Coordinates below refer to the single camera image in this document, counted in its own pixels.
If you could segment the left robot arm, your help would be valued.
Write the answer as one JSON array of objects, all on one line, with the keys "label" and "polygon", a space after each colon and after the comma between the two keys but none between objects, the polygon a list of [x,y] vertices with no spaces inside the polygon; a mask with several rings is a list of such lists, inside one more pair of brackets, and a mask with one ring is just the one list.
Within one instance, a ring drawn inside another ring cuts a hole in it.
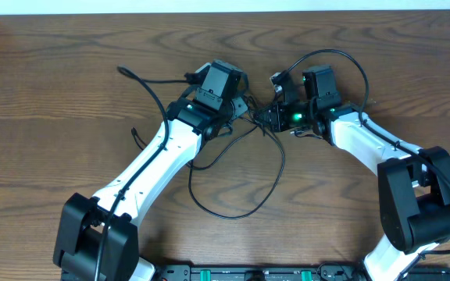
[{"label": "left robot arm", "polygon": [[141,258],[138,229],[175,174],[223,127],[242,115],[245,73],[218,59],[162,109],[158,132],[138,157],[92,197],[73,194],[62,208],[52,261],[64,280],[150,280],[156,267]]}]

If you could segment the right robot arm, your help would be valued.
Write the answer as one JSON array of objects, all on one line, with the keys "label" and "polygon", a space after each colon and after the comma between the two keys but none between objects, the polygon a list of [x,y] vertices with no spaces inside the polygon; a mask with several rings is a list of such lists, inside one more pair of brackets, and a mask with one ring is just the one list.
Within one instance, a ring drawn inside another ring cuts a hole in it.
[{"label": "right robot arm", "polygon": [[360,278],[404,280],[427,255],[450,240],[450,155],[440,147],[422,148],[387,132],[359,107],[344,104],[329,65],[302,72],[306,99],[289,71],[270,81],[271,105],[255,114],[275,132],[293,130],[321,138],[357,158],[378,179],[384,236],[364,258]]}]

